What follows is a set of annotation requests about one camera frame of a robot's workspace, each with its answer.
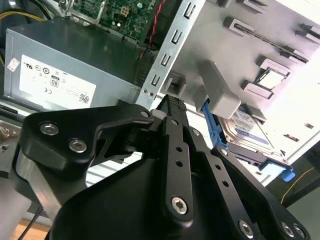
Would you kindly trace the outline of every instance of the black metal arm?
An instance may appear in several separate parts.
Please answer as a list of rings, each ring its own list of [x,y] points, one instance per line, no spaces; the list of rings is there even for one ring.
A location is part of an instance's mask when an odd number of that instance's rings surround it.
[[[132,152],[142,159],[85,186],[90,166]],[[13,171],[52,219],[50,240],[311,239],[227,149],[207,147],[171,96],[152,113],[124,105],[28,116]]]

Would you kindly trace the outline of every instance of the screw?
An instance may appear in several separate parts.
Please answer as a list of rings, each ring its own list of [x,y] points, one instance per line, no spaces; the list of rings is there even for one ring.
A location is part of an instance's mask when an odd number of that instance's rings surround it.
[[[251,227],[248,223],[246,223],[243,220],[239,221],[239,228],[241,232],[248,238],[253,239],[254,238],[254,232],[252,231]]]
[[[141,111],[141,115],[148,118],[150,115],[146,111]]]
[[[223,155],[225,155],[225,156],[228,155],[228,152],[227,152],[225,149],[223,149],[223,148],[220,148],[220,152],[221,152]]]
[[[291,228],[288,227],[288,225],[285,224],[284,222],[282,223],[282,228],[283,228],[284,232],[286,234],[288,234],[291,238],[293,238],[295,236],[294,232],[291,230]]]
[[[197,136],[200,136],[200,132],[197,130],[197,129],[192,129],[192,132],[197,135]]]
[[[178,123],[176,120],[174,120],[174,119],[171,119],[170,121],[171,121],[174,125],[176,125],[176,126],[179,125],[179,123]]]
[[[85,150],[87,150],[87,145],[84,141],[80,140],[80,139],[73,139],[69,142],[69,148],[78,153],[81,154],[83,153]]]
[[[53,123],[46,122],[41,124],[40,131],[45,135],[54,136],[59,133],[59,128]]]
[[[184,215],[187,213],[187,204],[182,198],[178,196],[173,197],[171,204],[178,214]]]
[[[306,237],[305,233],[300,229],[300,227],[298,227],[295,224],[293,226],[294,226],[295,230],[298,232],[298,234],[300,234],[301,237],[303,237],[303,238]]]

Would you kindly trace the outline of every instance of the wooden floor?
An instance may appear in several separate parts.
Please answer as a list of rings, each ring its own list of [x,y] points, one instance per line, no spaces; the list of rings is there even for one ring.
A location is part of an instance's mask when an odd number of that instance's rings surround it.
[[[29,221],[21,220],[9,240],[17,240],[26,229],[28,224]],[[24,236],[23,240],[44,240],[49,230],[50,227],[35,223]]]

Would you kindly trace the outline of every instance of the power supply label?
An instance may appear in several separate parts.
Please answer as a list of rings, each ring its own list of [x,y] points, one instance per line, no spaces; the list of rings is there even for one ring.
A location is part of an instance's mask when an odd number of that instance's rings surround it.
[[[22,55],[19,89],[67,109],[84,109],[91,106],[96,85]]]
[[[269,141],[266,139],[261,128],[256,124],[249,114],[237,110],[230,120],[233,122],[234,130],[238,134],[258,141],[262,144],[269,145]]]

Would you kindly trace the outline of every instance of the warning label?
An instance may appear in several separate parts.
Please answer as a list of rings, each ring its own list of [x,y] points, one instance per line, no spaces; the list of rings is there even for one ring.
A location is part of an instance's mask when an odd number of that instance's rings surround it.
[[[22,55],[19,89],[66,109],[84,109],[91,106],[96,85]]]

